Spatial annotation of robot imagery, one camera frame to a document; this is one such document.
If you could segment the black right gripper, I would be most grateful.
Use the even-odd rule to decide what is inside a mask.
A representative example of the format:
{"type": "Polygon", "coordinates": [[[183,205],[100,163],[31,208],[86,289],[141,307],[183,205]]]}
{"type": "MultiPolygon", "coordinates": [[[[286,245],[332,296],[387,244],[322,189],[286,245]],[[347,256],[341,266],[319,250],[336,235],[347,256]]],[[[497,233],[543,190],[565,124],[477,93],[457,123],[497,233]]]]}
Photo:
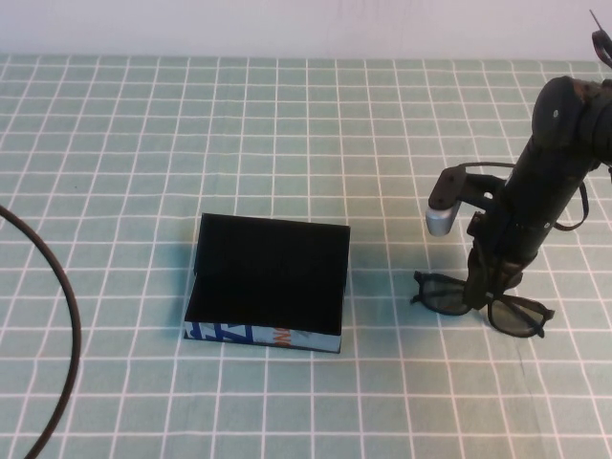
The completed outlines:
{"type": "Polygon", "coordinates": [[[492,270],[499,269],[494,272],[496,293],[505,293],[520,284],[525,269],[524,230],[503,209],[473,215],[468,227],[473,248],[464,288],[464,301],[471,309],[482,309],[492,299],[492,270]]]}

